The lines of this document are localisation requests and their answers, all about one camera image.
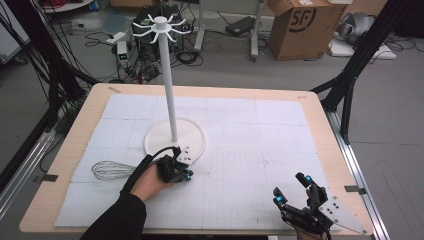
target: hook rack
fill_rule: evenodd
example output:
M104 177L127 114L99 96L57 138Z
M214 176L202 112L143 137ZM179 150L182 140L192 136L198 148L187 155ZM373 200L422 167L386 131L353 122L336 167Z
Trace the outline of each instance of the hook rack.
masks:
M153 25L149 25L149 26L142 26L142 25L139 25L139 24L137 24L137 23L133 23L133 24L134 24L134 26L136 26L136 27L138 27L138 28L150 28L150 30L149 30L149 31L144 32L144 33L142 33L142 34L133 34L133 36L134 36L134 37L144 37L144 36L146 36L147 34L150 34L151 32L155 32L155 33L156 33L156 35L155 35L155 37L153 38L153 40L150 42L151 44L153 44L153 43L155 43L155 42L157 41L158 36L159 36L159 34L161 34L161 33L165 33L165 34L166 34L166 36L168 37L168 39L169 39L171 42L177 42L177 41L175 41L175 40L171 37L171 35L169 35L169 32L170 32L170 31L173 31L173 32L176 32L176 33L179 33L179 34L188 34L188 33L190 33L190 31L187 31L187 32L181 32L181 31L178 31L178 30L175 30L175 29L173 29L173 28L172 28L173 26L180 26L180 25L182 25L183 23L185 23L185 21L186 21L185 19L184 19L184 20L182 20L182 21L181 21L181 22L179 22L179 23L169 24L169 23L172 21L172 19L173 19L173 16L172 16L172 15L171 15L171 17L170 17L169 19L166 19L165 17L162 17L162 16L155 17L155 19L153 19L153 18L152 18L152 16L150 16L150 14L148 14L148 16L149 16L150 21L152 21L154 24L153 24Z

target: white pole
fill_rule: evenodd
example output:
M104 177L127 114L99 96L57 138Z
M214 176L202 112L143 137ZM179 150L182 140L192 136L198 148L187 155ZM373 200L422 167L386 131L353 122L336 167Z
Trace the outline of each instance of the white pole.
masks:
M155 18L158 29L166 28L166 18ZM165 85L166 101L168 104L169 122L171 124L172 141L178 141L177 123L175 118L174 94L172 91L171 61L169 60L168 37L159 33L160 60L162 63L163 82Z

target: wooden table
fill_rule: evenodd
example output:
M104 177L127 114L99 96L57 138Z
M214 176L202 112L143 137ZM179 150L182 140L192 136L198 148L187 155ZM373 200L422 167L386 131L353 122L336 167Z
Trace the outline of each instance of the wooden table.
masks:
M112 94L165 95L163 86L97 84L93 87L77 119L58 152L49 174L58 175L56 182L43 182L28 208L21 224L23 232L84 232L86 228L55 227L56 218L66 196L72 175L80 162L88 141L102 116ZM358 193L347 193L344 186L356 185L346 166L343 155L321 107L316 94L305 91L258 90L238 88L208 88L174 86L175 96L215 97L215 98L255 98L267 100L298 101L304 110L309 129L315 143L329 188L361 222L368 234L373 227ZM145 233L158 233L146 229ZM225 231L204 232L166 230L167 234L228 234ZM243 234L255 234L254 230ZM275 230L268 235L293 235L294 231ZM333 235L358 235L350 230L336 231Z

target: white stand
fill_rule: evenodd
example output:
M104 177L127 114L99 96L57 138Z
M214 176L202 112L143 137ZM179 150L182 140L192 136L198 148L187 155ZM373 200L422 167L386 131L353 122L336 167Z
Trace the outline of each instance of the white stand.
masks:
M175 29L172 29L172 26L181 25L184 21L181 21L178 24L168 24L172 20L172 16L169 20L164 17L156 17L154 20L149 15L149 18L153 24L152 26L140 26L134 23L135 26L140 28L151 28L149 31L143 34L134 34L136 37L142 37L151 32L155 32L156 35L151 43L156 42L159 38L159 49L160 49L160 58L162 62L162 74L165 84L166 92L166 101L168 105L168 115L169 120L157 123L154 125L146 135L144 140L144 147L146 153L153 154L158 152L162 148L169 146L179 146L181 149L186 149L189 151L190 163L193 164L205 150L206 141L205 135L202 129L194 122L188 119L176 119L175 117L175 107L174 107L174 95L172 91L172 76L171 76L171 63L169 60L169 48L168 48L168 38L175 42L174 39L169 35L169 31L174 31L180 34L186 34L189 32L180 32ZM167 152L162 153L158 157L167 154Z

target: human hand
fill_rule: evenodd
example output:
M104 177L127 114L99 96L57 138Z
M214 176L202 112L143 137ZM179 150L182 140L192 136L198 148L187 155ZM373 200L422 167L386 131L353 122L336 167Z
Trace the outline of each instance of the human hand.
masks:
M161 179L156 164L153 164L137 179L130 193L145 202L172 185Z

